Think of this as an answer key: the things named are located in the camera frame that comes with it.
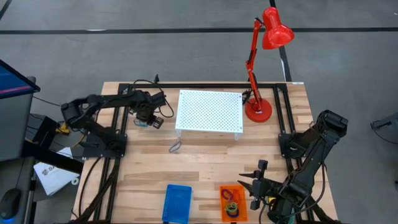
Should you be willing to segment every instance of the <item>pegboard leg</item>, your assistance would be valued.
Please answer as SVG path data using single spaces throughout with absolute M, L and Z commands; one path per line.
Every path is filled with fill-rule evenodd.
M 241 135 L 242 135 L 241 133 L 235 133 L 235 141 L 239 140 Z
M 180 129 L 176 129 L 175 133 L 177 134 L 178 138 L 181 138 L 181 130 Z

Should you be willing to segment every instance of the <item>computer monitor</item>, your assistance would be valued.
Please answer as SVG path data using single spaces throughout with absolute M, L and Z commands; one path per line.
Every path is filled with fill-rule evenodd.
M 38 91 L 40 87 L 0 60 L 0 99 Z

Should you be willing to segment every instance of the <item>blue container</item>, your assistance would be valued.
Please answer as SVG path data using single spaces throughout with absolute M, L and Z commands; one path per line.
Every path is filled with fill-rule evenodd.
M 192 188 L 169 184 L 163 206 L 163 222 L 188 223 Z

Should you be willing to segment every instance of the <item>lamp base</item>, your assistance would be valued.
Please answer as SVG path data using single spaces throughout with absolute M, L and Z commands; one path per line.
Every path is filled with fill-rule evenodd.
M 261 99 L 260 104 L 262 111 L 256 111 L 253 109 L 252 105 L 256 103 L 255 98 L 251 98 L 244 107 L 244 112 L 246 116 L 254 122 L 265 122 L 271 117 L 272 106 L 265 99 Z

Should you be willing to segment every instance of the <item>wooden tabletop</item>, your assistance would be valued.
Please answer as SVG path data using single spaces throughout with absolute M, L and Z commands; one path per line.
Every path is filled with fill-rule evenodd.
M 118 85 L 118 82 L 104 83 L 102 94 L 116 94 Z M 313 120 L 305 87 L 303 84 L 293 83 L 288 83 L 287 87 L 296 130 L 305 131 Z M 212 88 L 205 90 L 242 93 L 245 89 Z M 146 91 L 154 94 L 159 89 L 146 89 Z M 177 112 L 180 89 L 164 88 L 163 91 L 167 95 L 170 105 Z M 221 222 L 219 186 L 238 184 L 237 180 L 251 183 L 252 179 L 241 177 L 238 174 L 257 169 L 259 159 L 268 161 L 265 177 L 283 182 L 287 176 L 287 169 L 285 160 L 280 155 L 277 140 L 280 129 L 274 94 L 270 88 L 260 88 L 259 91 L 261 96 L 272 105 L 273 114 L 268 121 L 255 123 L 244 115 L 244 133 L 238 141 L 234 140 L 233 134 L 184 131 L 182 146 L 178 154 L 169 154 L 169 147 L 177 140 L 174 131 L 176 116 L 165 118 L 162 127 L 155 129 L 134 125 L 134 118 L 129 115 L 126 129 L 128 144 L 126 155 L 121 159 L 112 223 L 161 223 L 165 190 L 168 184 L 192 187 L 190 222 L 219 223 Z M 279 95 L 286 130 L 289 130 L 283 95 L 282 93 Z M 166 106 L 162 108 L 162 111 L 164 114 L 170 114 L 170 110 Z M 123 110 L 120 112 L 119 120 L 121 120 L 122 112 Z M 110 126 L 112 116 L 113 109 L 103 109 L 98 122 L 103 126 Z M 85 161 L 81 180 L 85 179 L 94 161 L 95 159 Z M 87 181 L 82 211 L 98 192 L 102 167 L 103 159 L 97 163 Z M 78 211 L 82 185 L 83 181 L 80 182 L 76 195 L 73 209 L 75 213 Z M 318 198 L 321 189 L 322 173 L 319 170 L 315 176 L 313 198 Z M 246 191 L 248 208 L 251 199 Z M 107 203 L 108 196 L 105 195 L 101 218 L 105 217 Z M 325 194 L 319 204 L 327 215 L 337 219 L 328 182 L 326 182 Z M 249 223 L 258 223 L 258 216 L 259 210 L 248 210 Z M 267 218 L 266 212 L 262 216 L 262 222 L 272 223 Z

